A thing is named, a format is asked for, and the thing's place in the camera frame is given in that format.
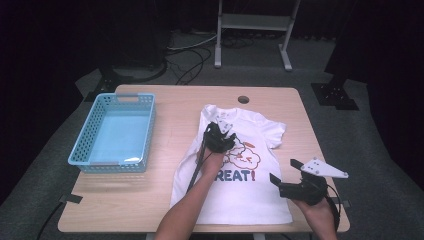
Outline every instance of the t-shirt sleeve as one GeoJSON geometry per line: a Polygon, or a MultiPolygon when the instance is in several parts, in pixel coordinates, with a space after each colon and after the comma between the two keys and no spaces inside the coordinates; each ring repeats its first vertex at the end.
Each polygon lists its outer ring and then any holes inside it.
{"type": "Polygon", "coordinates": [[[265,138],[268,148],[276,148],[282,144],[282,137],[286,131],[286,124],[268,120],[261,114],[257,114],[256,123],[265,138]]]}

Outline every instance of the metal stand leg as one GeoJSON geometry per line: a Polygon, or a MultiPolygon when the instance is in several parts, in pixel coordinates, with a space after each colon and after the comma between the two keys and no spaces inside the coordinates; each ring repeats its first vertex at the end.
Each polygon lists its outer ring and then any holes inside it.
{"type": "Polygon", "coordinates": [[[218,27],[216,30],[215,68],[221,68],[221,26],[222,26],[222,0],[219,0],[218,27]]]}
{"type": "Polygon", "coordinates": [[[253,239],[254,240],[266,240],[265,234],[263,234],[263,233],[254,233],[253,239]]]}
{"type": "Polygon", "coordinates": [[[155,233],[146,234],[146,240],[153,240],[153,239],[155,239],[155,233]]]}
{"type": "Polygon", "coordinates": [[[283,59],[283,63],[284,63],[284,69],[286,69],[286,71],[289,71],[289,72],[292,71],[293,68],[291,66],[289,56],[287,54],[287,45],[289,44],[290,35],[291,35],[292,30],[293,30],[294,22],[296,20],[297,10],[299,10],[299,5],[300,5],[300,0],[296,0],[294,7],[293,7],[292,15],[290,16],[290,22],[289,22],[289,25],[287,27],[287,32],[286,32],[286,36],[284,38],[284,43],[278,44],[278,47],[280,49],[281,58],[283,59]]]}

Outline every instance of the black backdrop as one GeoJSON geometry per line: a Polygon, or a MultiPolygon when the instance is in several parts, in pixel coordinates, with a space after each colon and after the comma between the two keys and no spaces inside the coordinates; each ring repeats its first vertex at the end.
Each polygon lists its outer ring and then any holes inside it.
{"type": "Polygon", "coordinates": [[[0,203],[81,102],[75,81],[162,62],[168,2],[0,1],[0,203]]]}
{"type": "Polygon", "coordinates": [[[367,83],[391,158],[424,189],[424,2],[357,0],[325,69],[367,83]]]}

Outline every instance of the table hole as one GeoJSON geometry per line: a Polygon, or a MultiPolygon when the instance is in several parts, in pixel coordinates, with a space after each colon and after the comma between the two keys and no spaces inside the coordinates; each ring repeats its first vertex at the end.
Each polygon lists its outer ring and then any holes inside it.
{"type": "Polygon", "coordinates": [[[240,96],[240,97],[238,97],[238,101],[241,104],[247,104],[249,102],[249,100],[250,99],[248,97],[246,97],[246,96],[240,96]]]}

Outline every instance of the basket handle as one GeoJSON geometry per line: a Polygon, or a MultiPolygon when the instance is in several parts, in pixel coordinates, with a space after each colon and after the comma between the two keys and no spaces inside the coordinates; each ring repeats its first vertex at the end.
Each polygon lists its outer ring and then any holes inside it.
{"type": "Polygon", "coordinates": [[[119,161],[91,162],[90,165],[93,165],[93,166],[123,166],[123,165],[140,163],[142,160],[143,160],[142,158],[134,157],[134,158],[129,158],[129,159],[121,159],[119,161]]]}
{"type": "Polygon", "coordinates": [[[141,100],[142,96],[146,96],[146,93],[117,93],[116,99],[121,102],[120,98],[137,98],[138,100],[141,100]]]}

